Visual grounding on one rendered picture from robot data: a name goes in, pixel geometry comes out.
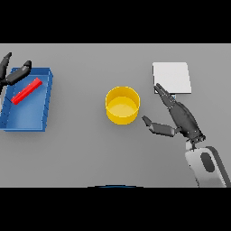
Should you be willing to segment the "red beaker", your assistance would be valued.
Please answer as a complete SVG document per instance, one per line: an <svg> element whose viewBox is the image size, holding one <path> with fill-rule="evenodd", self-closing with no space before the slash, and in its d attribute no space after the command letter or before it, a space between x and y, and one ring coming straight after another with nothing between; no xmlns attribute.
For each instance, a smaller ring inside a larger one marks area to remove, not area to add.
<svg viewBox="0 0 231 231"><path fill-rule="evenodd" d="M14 97L12 97L11 102L18 105L26 97L28 97L36 88L42 84L42 81L38 78L34 79L30 84L18 92Z"/></svg>

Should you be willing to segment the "yellow bowl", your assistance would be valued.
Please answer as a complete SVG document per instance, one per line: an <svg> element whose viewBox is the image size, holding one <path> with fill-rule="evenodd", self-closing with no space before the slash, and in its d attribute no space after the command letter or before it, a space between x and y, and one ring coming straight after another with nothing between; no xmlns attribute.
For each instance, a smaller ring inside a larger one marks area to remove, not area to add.
<svg viewBox="0 0 231 231"><path fill-rule="evenodd" d="M114 87L106 94L106 115L116 125L129 125L138 116L140 104L140 97L133 88Z"/></svg>

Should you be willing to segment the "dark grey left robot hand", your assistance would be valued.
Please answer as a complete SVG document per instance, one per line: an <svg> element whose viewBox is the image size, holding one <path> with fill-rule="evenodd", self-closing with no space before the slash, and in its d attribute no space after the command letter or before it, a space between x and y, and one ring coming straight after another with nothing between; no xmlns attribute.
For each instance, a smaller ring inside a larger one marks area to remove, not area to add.
<svg viewBox="0 0 231 231"><path fill-rule="evenodd" d="M32 62L27 60L21 68L17 69L13 73L6 75L6 70L9 64L9 60L12 56L11 52L8 52L0 62L0 94L5 86L12 86L20 80L27 77L32 70Z"/></svg>

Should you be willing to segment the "pale square measuring scale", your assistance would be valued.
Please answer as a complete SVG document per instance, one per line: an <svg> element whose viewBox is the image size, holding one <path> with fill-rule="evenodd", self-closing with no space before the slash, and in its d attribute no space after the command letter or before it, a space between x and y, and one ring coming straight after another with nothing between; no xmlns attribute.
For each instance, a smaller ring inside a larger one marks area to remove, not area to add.
<svg viewBox="0 0 231 231"><path fill-rule="evenodd" d="M190 94L189 67L186 62L154 62L153 84L159 83L171 94Z"/></svg>

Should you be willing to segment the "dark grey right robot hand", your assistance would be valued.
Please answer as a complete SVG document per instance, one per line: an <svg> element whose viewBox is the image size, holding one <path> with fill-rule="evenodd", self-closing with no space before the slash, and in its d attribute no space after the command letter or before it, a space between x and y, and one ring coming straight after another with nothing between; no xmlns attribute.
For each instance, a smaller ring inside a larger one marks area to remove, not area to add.
<svg viewBox="0 0 231 231"><path fill-rule="evenodd" d="M173 137L175 134L180 133L188 138L192 145L203 142L206 136L199 129L193 114L181 102L178 102L161 84L157 83L154 89L160 95L162 103L167 107L176 127L173 128L170 125L154 123L144 115L143 121L148 129L153 134L169 137Z"/></svg>

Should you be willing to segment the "blue plastic tray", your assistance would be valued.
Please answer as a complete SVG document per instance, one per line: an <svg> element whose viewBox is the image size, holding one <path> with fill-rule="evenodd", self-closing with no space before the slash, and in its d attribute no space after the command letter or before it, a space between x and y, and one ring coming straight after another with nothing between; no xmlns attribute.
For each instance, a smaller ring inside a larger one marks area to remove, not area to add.
<svg viewBox="0 0 231 231"><path fill-rule="evenodd" d="M38 78L42 84L15 105L11 99ZM0 130L44 132L47 126L53 75L50 68L32 68L31 73L13 86L7 86L0 112Z"/></svg>

